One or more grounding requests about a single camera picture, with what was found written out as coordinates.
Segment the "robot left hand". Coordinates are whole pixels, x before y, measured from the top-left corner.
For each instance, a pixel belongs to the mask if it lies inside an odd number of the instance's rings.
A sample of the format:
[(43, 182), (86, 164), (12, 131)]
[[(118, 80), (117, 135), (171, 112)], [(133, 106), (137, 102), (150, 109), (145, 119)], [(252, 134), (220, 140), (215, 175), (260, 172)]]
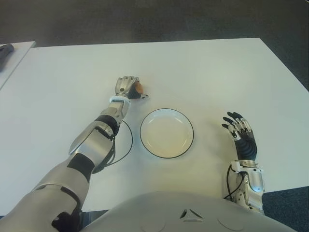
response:
[(139, 78), (135, 76), (118, 78), (115, 86), (115, 94), (117, 96), (127, 97), (130, 100), (146, 99), (149, 97), (144, 93)]

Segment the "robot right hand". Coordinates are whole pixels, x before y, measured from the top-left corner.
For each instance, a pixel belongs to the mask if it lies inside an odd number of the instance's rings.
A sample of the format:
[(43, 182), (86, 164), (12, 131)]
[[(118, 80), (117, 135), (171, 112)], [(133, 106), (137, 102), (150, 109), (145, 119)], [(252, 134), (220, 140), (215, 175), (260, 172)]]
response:
[(257, 145), (253, 130), (249, 122), (239, 113), (227, 112), (228, 117), (223, 117), (227, 123), (222, 126), (231, 134), (239, 160), (253, 160), (257, 156)]

